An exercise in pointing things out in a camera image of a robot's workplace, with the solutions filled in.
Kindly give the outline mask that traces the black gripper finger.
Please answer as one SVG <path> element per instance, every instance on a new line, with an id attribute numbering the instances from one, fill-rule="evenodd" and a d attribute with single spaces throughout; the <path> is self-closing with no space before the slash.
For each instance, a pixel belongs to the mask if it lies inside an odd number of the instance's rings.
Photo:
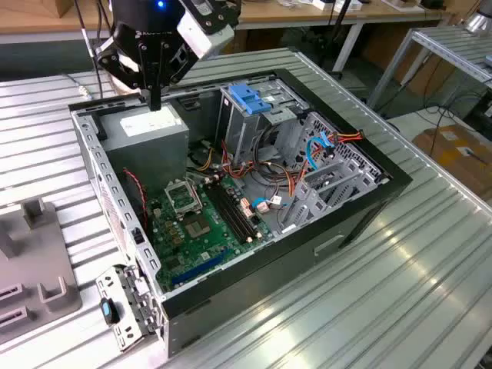
<path id="1" fill-rule="evenodd" d="M 176 85 L 192 67 L 192 50 L 185 42 L 162 42 L 154 89 L 154 110 L 161 109 L 161 92 Z"/>
<path id="2" fill-rule="evenodd" d="M 139 89 L 142 98 L 150 110 L 154 109 L 154 66 L 148 58 L 148 46 L 143 42 L 137 42 L 135 47 L 134 63 L 138 70 L 134 71 L 124 65 L 118 56 L 115 43 L 111 43 L 104 51 L 98 53 L 97 62 L 110 75 L 116 77 L 126 87 Z"/>

